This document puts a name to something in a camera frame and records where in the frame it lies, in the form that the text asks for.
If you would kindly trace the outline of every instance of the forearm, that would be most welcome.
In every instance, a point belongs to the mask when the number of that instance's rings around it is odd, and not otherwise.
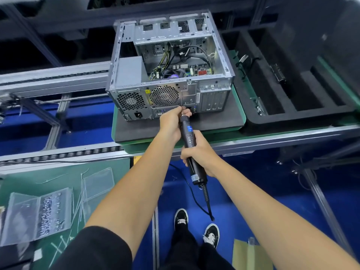
[[[219,160],[213,172],[277,269],[360,269],[325,234],[226,162]]]
[[[173,148],[173,142],[160,132],[99,204],[86,226],[113,231],[129,245],[134,257],[156,208]]]

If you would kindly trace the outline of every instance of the white shoelace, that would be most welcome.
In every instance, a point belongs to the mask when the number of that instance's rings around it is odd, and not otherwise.
[[[186,220],[185,219],[178,219],[178,225],[179,224],[186,224]]]
[[[214,233],[210,233],[209,236],[203,235],[204,242],[211,244],[214,246],[215,244],[215,235]]]

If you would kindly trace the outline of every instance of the black sneaker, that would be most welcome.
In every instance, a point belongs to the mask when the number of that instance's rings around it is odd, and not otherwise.
[[[176,229],[178,225],[186,225],[186,227],[188,227],[188,223],[189,223],[189,216],[186,210],[183,208],[178,209],[174,217],[174,228]]]
[[[217,248],[220,239],[220,230],[218,226],[214,223],[209,224],[209,226],[205,229],[203,239],[204,242],[209,243]]]

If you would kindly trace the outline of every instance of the hand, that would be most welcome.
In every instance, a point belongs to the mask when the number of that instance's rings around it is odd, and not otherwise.
[[[184,106],[179,106],[171,111],[164,113],[160,117],[160,131],[159,134],[169,137],[170,140],[176,144],[180,140],[181,133],[179,129],[179,115],[183,113],[190,117],[192,115],[190,109],[186,109]]]
[[[192,157],[198,162],[206,171],[208,176],[215,177],[214,167],[215,163],[221,161],[221,158],[215,153],[209,142],[205,139],[202,133],[198,130],[194,130],[196,138],[196,146],[192,148],[182,148],[180,158],[185,163],[186,159]]]

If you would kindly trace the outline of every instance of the sneaker sole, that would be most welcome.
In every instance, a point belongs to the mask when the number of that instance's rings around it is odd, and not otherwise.
[[[214,223],[209,224],[209,225],[207,226],[207,228],[205,229],[204,235],[206,234],[206,231],[207,231],[210,227],[212,227],[212,226],[215,226],[216,229],[217,229],[217,232],[218,232],[218,238],[217,238],[217,246],[218,246],[219,241],[220,241],[220,229],[219,229],[219,227],[218,227],[216,224],[214,224]]]
[[[175,219],[176,219],[176,216],[177,216],[177,214],[179,213],[179,211],[180,211],[180,210],[185,211],[186,218],[187,218],[187,223],[189,224],[189,216],[188,216],[188,212],[186,211],[186,209],[184,209],[184,208],[180,208],[180,209],[178,209],[178,211],[175,213],[175,216],[174,216],[174,229],[175,229]]]

